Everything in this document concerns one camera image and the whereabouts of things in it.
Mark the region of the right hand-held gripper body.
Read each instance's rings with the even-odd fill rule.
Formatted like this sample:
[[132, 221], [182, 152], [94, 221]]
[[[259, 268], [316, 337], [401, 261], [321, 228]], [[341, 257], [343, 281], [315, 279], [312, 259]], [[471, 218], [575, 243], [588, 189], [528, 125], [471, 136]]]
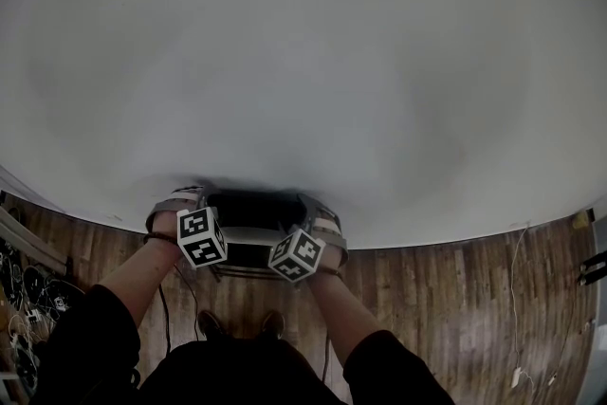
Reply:
[[327, 209], [317, 209], [312, 229], [302, 230], [300, 224], [295, 225], [272, 248], [267, 266], [279, 277], [290, 283], [298, 283], [317, 272], [322, 252], [327, 245], [342, 249], [341, 269], [349, 259], [349, 252], [340, 220]]

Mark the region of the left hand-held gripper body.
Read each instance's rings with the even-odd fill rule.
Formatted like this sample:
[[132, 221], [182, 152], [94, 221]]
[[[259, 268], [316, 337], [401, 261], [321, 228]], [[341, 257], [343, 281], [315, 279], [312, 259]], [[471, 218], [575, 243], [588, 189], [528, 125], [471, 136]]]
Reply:
[[178, 247], [193, 268], [223, 263], [228, 244], [210, 207], [197, 200], [166, 199], [156, 203], [146, 222], [145, 242], [162, 240]]

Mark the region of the black folding chair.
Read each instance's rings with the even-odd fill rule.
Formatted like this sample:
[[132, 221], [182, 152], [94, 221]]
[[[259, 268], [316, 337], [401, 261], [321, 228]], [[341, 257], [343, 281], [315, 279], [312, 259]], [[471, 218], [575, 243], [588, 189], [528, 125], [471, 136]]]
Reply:
[[273, 248], [306, 219], [295, 193], [218, 190], [207, 198], [227, 246], [227, 259], [210, 266], [217, 282], [224, 277], [280, 281], [268, 266]]

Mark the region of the person's left forearm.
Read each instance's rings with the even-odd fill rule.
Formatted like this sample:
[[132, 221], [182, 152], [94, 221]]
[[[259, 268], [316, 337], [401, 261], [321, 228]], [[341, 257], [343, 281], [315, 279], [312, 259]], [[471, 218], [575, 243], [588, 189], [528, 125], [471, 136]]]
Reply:
[[177, 237], [174, 212], [158, 212], [153, 222], [153, 233], [159, 233], [162, 239], [150, 238], [126, 262], [100, 281], [100, 285], [120, 299], [136, 327], [140, 326], [157, 288], [183, 256], [179, 246], [167, 240], [167, 237]]

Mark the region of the person's right forearm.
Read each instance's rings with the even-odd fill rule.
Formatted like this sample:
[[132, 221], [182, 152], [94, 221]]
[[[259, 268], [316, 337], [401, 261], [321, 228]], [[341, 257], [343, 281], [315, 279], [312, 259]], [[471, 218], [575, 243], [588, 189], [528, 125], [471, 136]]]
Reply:
[[384, 327], [337, 275], [341, 257], [341, 248], [325, 246], [317, 272], [307, 279], [307, 284], [321, 311], [339, 363], [344, 365], [363, 340]]

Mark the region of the person's right shoe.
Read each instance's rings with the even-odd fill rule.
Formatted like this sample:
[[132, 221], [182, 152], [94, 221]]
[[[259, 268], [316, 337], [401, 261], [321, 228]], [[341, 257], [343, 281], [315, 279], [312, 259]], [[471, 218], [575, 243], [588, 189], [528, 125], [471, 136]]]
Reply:
[[284, 332], [284, 315], [277, 310], [269, 311], [262, 322], [260, 337], [264, 339], [280, 340]]

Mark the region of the person's shoe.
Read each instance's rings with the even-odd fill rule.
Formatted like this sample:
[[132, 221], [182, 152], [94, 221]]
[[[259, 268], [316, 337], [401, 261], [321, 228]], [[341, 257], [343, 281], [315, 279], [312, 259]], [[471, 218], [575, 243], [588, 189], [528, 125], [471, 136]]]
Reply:
[[198, 313], [197, 326], [206, 341], [214, 341], [225, 336], [223, 325], [210, 310], [202, 310]]
[[277, 310], [269, 311], [262, 322], [260, 337], [264, 339], [280, 340], [284, 332], [284, 315]]

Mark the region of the person's left shoe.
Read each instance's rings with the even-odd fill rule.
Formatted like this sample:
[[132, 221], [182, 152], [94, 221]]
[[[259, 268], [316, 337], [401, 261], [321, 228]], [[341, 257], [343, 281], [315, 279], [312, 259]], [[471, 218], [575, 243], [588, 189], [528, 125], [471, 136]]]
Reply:
[[214, 341], [225, 336], [223, 325], [210, 310], [202, 310], [198, 313], [197, 326], [206, 341]]

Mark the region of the person's black clothing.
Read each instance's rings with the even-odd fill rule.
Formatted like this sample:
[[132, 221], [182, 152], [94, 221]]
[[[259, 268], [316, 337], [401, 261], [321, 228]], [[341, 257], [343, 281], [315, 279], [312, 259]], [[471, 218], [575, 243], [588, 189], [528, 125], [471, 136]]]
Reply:
[[[93, 286], [50, 335], [29, 405], [343, 405], [283, 340], [191, 341], [136, 386], [139, 349], [125, 305]], [[343, 375], [354, 405], [454, 405], [425, 362], [388, 331], [365, 338]]]

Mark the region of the round black case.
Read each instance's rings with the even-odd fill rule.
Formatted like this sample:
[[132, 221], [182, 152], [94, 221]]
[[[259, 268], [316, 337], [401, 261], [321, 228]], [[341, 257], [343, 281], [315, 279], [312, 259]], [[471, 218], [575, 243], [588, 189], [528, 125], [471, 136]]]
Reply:
[[58, 321], [84, 296], [80, 288], [34, 266], [25, 268], [23, 287], [29, 302], [53, 321]]

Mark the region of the grey metal beam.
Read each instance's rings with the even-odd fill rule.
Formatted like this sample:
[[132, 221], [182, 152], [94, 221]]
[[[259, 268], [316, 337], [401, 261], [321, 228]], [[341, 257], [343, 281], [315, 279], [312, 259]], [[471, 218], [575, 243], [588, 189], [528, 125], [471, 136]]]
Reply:
[[23, 252], [27, 257], [62, 276], [67, 275], [71, 269], [69, 257], [61, 254], [28, 230], [1, 205], [0, 238]]

